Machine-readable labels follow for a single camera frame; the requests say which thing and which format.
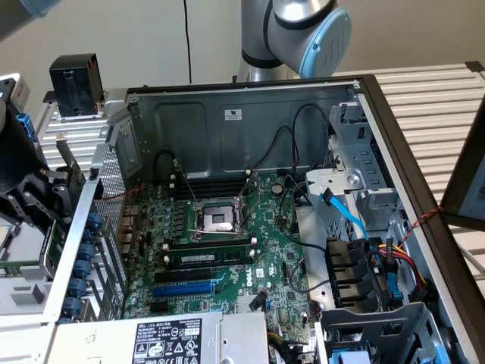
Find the dark monitor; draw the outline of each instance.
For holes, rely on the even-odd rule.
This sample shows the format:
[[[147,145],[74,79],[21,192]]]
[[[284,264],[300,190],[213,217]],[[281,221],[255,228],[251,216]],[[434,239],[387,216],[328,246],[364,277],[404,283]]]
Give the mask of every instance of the dark monitor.
[[[485,98],[441,201],[450,225],[485,231]]]

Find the green circuit board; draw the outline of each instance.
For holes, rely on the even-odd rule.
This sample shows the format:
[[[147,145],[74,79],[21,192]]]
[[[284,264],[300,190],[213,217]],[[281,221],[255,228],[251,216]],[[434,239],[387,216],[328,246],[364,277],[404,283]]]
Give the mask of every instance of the green circuit board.
[[[145,186],[143,194],[135,196],[130,204],[138,205],[147,211],[145,218],[141,219],[138,232],[152,232],[152,245],[145,246],[144,255],[139,255],[137,246],[130,251],[128,273],[130,277],[129,292],[124,308],[124,318],[142,318],[160,314],[152,314],[152,302],[167,301],[168,311],[163,315],[178,315],[196,312],[221,311],[225,314],[240,313],[249,310],[248,304],[260,291],[268,295],[266,321],[268,328],[280,332],[286,339],[308,341],[313,327],[311,320],[309,300],[307,294],[296,293],[283,278],[283,263],[287,271],[291,272],[302,258],[302,248],[289,241],[280,231],[275,221],[279,215],[281,196],[275,196],[271,187],[275,183],[284,185],[283,178],[276,174],[260,174],[259,190],[260,201],[257,203],[257,191],[252,191],[245,200],[246,209],[255,204],[249,222],[244,227],[257,237],[255,248],[256,256],[252,264],[213,267],[212,276],[220,280],[217,283],[215,294],[167,297],[154,300],[152,298],[155,283],[155,274],[166,269],[163,263],[165,255],[162,249],[167,239],[172,239],[177,233],[176,224],[180,225],[180,212],[183,211],[183,229],[178,240],[188,242],[194,226],[195,202],[174,201],[167,193],[152,185]],[[286,216],[287,226],[293,219],[293,204],[287,198],[283,204],[283,215]],[[300,270],[294,279],[298,287],[308,287],[306,276]],[[308,322],[303,324],[302,314],[308,315]]]

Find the motherboard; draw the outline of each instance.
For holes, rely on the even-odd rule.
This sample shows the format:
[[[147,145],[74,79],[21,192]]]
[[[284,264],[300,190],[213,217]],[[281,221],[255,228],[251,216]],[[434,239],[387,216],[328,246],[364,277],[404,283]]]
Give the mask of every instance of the motherboard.
[[[299,238],[294,204],[285,199],[280,215],[284,177],[255,178],[242,206],[230,197],[179,199],[170,186],[152,184],[127,196],[129,221],[121,237],[130,245],[125,319],[257,310],[266,312],[269,330],[308,341],[314,308],[308,295],[288,282],[302,248],[281,230],[284,222],[287,233]],[[204,240],[197,240],[201,235]],[[296,272],[293,283],[308,288],[305,269]]]

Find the blue pcie slot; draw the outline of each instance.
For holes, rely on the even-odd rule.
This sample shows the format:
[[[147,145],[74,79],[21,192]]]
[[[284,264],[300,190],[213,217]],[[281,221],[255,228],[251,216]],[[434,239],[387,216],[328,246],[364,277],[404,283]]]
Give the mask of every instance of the blue pcie slot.
[[[155,287],[152,290],[153,298],[173,297],[173,296],[189,296],[194,294],[214,294],[215,283],[199,282],[177,284],[174,286]]]

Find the white wall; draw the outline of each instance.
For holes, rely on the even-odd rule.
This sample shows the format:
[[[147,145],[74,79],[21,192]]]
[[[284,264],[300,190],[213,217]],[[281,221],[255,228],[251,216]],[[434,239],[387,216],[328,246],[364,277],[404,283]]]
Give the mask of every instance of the white wall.
[[[188,0],[195,83],[228,82],[240,55],[239,0]],[[484,0],[339,0],[352,15],[340,71],[485,62]],[[35,115],[63,54],[96,52],[104,87],[188,83],[182,0],[63,0],[0,44],[0,74],[21,72]]]

